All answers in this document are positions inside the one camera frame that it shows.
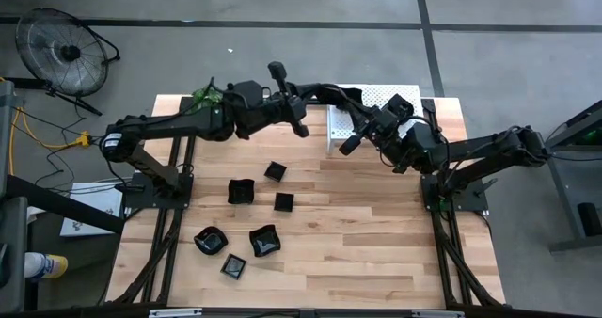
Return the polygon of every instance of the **wooden tabletop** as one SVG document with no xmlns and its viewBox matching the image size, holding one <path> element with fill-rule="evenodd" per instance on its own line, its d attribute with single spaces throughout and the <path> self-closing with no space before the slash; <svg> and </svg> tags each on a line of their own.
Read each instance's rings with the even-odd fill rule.
<svg viewBox="0 0 602 318">
<path fill-rule="evenodd" d="M 181 96 L 159 95 L 153 115 L 177 112 Z M 436 101 L 438 121 L 450 141 L 467 138 L 460 103 Z M 419 174 L 391 173 L 370 144 L 351 155 L 326 155 L 326 112 L 312 106 L 299 138 L 288 124 L 273 125 L 250 140 L 197 140 L 195 186 L 184 212 L 170 306 L 411 309 L 443 308 L 435 239 L 423 210 Z M 183 155 L 186 140 L 182 141 Z M 171 140 L 146 150 L 167 163 Z M 288 167 L 281 183 L 263 177 L 270 161 Z M 230 205 L 230 179 L 255 180 L 252 205 Z M 294 194 L 292 213 L 273 210 L 276 192 Z M 146 263 L 157 211 L 141 211 L 125 224 L 107 300 L 116 298 Z M 249 231 L 275 224 L 282 249 L 255 258 Z M 217 226 L 230 244 L 216 256 L 202 254 L 193 237 Z M 467 264 L 499 301 L 503 292 L 496 258 L 483 220 L 458 214 Z M 246 260 L 239 280 L 219 271 L 229 253 Z M 163 264 L 155 279 L 158 293 Z M 455 268 L 454 293 L 460 298 Z"/>
</svg>

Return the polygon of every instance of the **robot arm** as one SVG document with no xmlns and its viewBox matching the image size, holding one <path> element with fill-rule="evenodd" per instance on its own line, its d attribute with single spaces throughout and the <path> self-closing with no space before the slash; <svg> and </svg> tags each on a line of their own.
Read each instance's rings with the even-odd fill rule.
<svg viewBox="0 0 602 318">
<path fill-rule="evenodd" d="M 281 63 L 272 62 L 268 69 L 279 89 L 269 97 L 263 97 L 260 84 L 246 81 L 228 84 L 224 91 L 214 87 L 222 93 L 222 100 L 212 106 L 190 105 L 171 116 L 128 116 L 107 127 L 101 142 L 103 156 L 110 162 L 129 163 L 151 178 L 155 188 L 172 192 L 179 187 L 177 169 L 154 160 L 140 146 L 141 140 L 194 135 L 208 141 L 225 141 L 233 134 L 249 139 L 266 126 L 280 122 L 290 123 L 295 134 L 306 137 L 309 131 L 301 119 L 314 97 L 313 101 L 345 110 L 352 119 L 355 135 L 341 145 L 342 154 L 350 154 L 362 139 L 368 139 L 392 163 L 394 173 L 405 173 L 409 167 L 422 174 L 438 171 L 437 193 L 445 197 L 506 167 L 539 167 L 549 156 L 542 137 L 530 127 L 513 126 L 499 134 L 450 144 L 427 119 L 413 116 L 412 104 L 399 95 L 381 108 L 367 107 L 350 98 L 359 93 L 356 89 L 331 84 L 295 85 L 285 81 L 286 71 Z M 410 119 L 426 123 L 417 122 L 401 137 L 398 127 Z M 483 159 L 468 167 L 449 169 L 452 162 L 476 158 Z"/>
</svg>

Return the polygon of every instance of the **concrete floor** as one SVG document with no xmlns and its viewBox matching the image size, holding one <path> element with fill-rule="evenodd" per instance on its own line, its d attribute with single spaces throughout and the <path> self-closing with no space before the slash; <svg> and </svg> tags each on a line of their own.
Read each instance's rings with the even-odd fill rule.
<svg viewBox="0 0 602 318">
<path fill-rule="evenodd" d="M 0 13 L 59 8 L 81 17 L 312 21 L 420 21 L 416 0 L 0 0 Z M 601 24 L 601 0 L 427 0 L 433 23 Z M 0 25 L 0 72 L 27 71 L 14 49 L 14 25 Z M 294 82 L 418 84 L 433 89 L 421 31 L 95 27 L 115 42 L 122 60 L 103 89 L 87 98 L 104 112 L 75 127 L 102 134 L 127 114 L 148 114 L 159 93 L 188 93 L 211 76 L 225 85 L 246 79 L 272 84 L 266 64 L 281 60 Z M 602 34 L 511 34 L 435 32 L 445 94 L 459 97 L 468 133 L 488 135 L 512 124 L 531 124 L 547 135 L 558 124 L 602 96 Z M 29 112 L 67 125 L 70 105 L 36 91 L 21 92 Z M 57 142 L 60 134 L 33 123 L 36 134 Z M 52 171 L 48 152 L 17 137 L 17 175 L 34 181 Z M 76 181 L 110 177 L 97 149 L 64 152 Z M 116 167 L 123 175 L 127 167 Z M 509 304 L 531 310 L 600 315 L 602 249 L 551 256 L 547 246 L 570 231 L 546 167 L 514 167 L 494 176 L 487 191 L 499 271 Z M 67 173 L 46 185 L 66 182 Z M 105 241 L 110 246 L 115 242 Z M 90 267 L 98 274 L 103 268 Z M 47 291 L 45 305 L 66 307 L 97 300 L 103 282 L 78 284 L 84 269 L 65 286 L 85 287 L 69 298 L 64 286 Z"/>
</svg>

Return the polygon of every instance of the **yellow cable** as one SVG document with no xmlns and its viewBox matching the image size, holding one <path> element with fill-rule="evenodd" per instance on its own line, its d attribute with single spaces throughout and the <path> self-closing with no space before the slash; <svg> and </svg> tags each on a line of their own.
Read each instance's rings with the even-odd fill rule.
<svg viewBox="0 0 602 318">
<path fill-rule="evenodd" d="M 27 116 L 25 114 L 23 114 L 23 124 L 25 124 L 25 130 L 27 130 L 27 133 L 29 135 L 31 135 L 34 139 L 36 139 L 37 142 L 40 143 L 41 146 L 48 148 L 48 149 L 63 149 L 63 148 L 67 148 L 68 146 L 72 146 L 72 145 L 76 145 L 77 144 L 77 140 L 69 143 L 69 144 L 63 144 L 63 145 L 51 145 L 51 144 L 46 144 L 44 142 L 42 142 L 41 140 L 39 140 L 36 135 L 34 135 L 34 133 L 31 131 L 31 129 L 29 128 L 29 124 L 27 124 Z"/>
<path fill-rule="evenodd" d="M 6 80 L 4 78 L 0 77 L 0 82 L 6 82 Z M 22 111 L 24 112 L 24 109 L 22 107 L 17 108 L 17 114 L 15 115 L 15 118 L 12 121 L 12 126 L 10 127 L 10 141 L 8 143 L 8 172 L 13 176 L 15 174 L 15 168 L 14 168 L 14 163 L 13 163 L 13 151 L 14 151 L 13 147 L 14 147 L 15 127 L 17 125 L 17 121 L 19 120 L 19 116 L 21 116 L 21 114 L 22 114 Z M 81 146 L 87 148 L 90 146 L 88 131 L 82 132 L 82 135 L 80 135 L 77 139 L 75 139 L 74 141 L 72 141 L 69 144 L 50 145 L 50 144 L 42 143 L 36 137 L 36 135 L 34 135 L 34 133 L 31 131 L 31 129 L 29 129 L 29 124 L 27 124 L 27 117 L 26 117 L 25 113 L 23 113 L 23 123 L 24 123 L 25 129 L 27 130 L 29 135 L 31 135 L 32 138 L 34 138 L 38 143 L 40 143 L 41 146 L 43 146 L 45 148 L 64 149 L 64 148 L 77 146 L 77 145 L 81 145 Z"/>
<path fill-rule="evenodd" d="M 12 126 L 10 127 L 10 141 L 8 143 L 8 169 L 11 175 L 15 175 L 15 166 L 13 164 L 12 152 L 14 146 L 14 137 L 15 137 L 15 124 L 17 124 L 17 120 L 19 120 L 19 116 L 21 115 L 21 111 L 17 110 L 17 114 L 15 115 L 15 119 L 12 121 Z"/>
</svg>

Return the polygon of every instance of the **electric fan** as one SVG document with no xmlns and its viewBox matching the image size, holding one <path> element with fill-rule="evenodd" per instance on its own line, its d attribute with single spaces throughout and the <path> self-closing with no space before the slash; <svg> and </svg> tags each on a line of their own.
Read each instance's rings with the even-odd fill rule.
<svg viewBox="0 0 602 318">
<path fill-rule="evenodd" d="M 115 49 L 107 58 L 103 42 Z M 53 8 L 35 8 L 21 17 L 16 30 L 21 60 L 36 79 L 10 78 L 15 88 L 44 89 L 53 97 L 101 113 L 81 100 L 106 81 L 108 65 L 119 49 L 83 21 Z"/>
</svg>

